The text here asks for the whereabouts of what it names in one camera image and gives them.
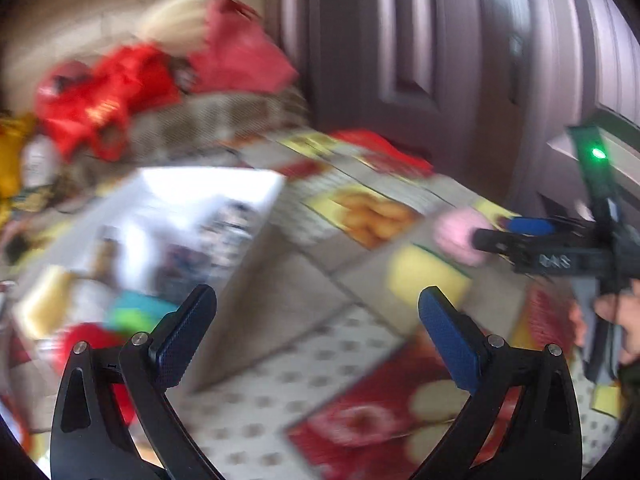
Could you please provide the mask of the person's right hand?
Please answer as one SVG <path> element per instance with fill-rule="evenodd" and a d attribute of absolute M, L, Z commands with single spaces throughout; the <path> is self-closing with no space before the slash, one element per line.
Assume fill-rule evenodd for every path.
<path fill-rule="evenodd" d="M 629 294 L 599 297 L 594 304 L 597 316 L 616 322 L 625 331 L 620 364 L 630 365 L 639 359 L 640 350 L 640 281 L 631 281 Z"/>

